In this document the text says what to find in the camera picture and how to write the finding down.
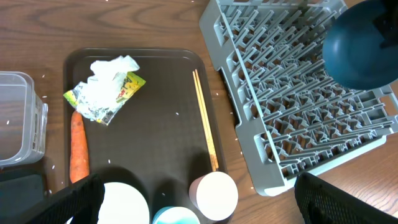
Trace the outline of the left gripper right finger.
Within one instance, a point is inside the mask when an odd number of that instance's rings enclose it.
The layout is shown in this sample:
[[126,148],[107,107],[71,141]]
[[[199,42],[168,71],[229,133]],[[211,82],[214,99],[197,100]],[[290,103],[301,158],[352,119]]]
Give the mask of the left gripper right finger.
[[397,224],[396,217],[308,172],[297,177],[294,193],[306,224]]

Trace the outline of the pink white cup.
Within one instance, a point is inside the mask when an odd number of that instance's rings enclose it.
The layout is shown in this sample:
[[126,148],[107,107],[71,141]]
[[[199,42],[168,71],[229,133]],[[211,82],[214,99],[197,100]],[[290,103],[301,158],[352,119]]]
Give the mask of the pink white cup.
[[230,217],[238,204],[238,189],[226,173],[216,171],[195,179],[188,191],[190,200],[209,220]]

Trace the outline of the small blue cup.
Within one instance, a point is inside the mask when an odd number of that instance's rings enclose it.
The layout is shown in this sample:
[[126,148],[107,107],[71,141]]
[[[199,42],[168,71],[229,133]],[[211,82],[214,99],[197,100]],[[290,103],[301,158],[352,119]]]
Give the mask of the small blue cup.
[[164,207],[155,214],[152,224],[200,224],[200,221],[188,208]]

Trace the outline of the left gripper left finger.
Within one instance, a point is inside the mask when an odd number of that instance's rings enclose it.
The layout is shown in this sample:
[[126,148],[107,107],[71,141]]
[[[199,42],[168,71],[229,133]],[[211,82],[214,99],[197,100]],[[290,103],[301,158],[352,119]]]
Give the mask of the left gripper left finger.
[[24,212],[21,222],[97,224],[104,193],[100,176],[90,174]]

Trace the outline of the dark blue plate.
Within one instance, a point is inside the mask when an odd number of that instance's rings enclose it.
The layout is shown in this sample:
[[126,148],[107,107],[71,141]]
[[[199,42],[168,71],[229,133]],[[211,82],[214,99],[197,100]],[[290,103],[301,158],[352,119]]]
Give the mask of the dark blue plate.
[[397,80],[397,45],[381,49],[384,38],[373,24],[386,11],[380,1],[363,1],[349,8],[323,41],[325,69],[342,86],[372,90]]

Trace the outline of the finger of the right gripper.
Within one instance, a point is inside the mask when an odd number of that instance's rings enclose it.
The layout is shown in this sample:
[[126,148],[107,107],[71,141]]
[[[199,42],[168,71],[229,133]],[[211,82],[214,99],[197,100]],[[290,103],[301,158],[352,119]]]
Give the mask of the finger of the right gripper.
[[375,18],[373,24],[384,38],[380,48],[386,49],[397,45],[397,0],[382,0],[380,3],[386,11]]

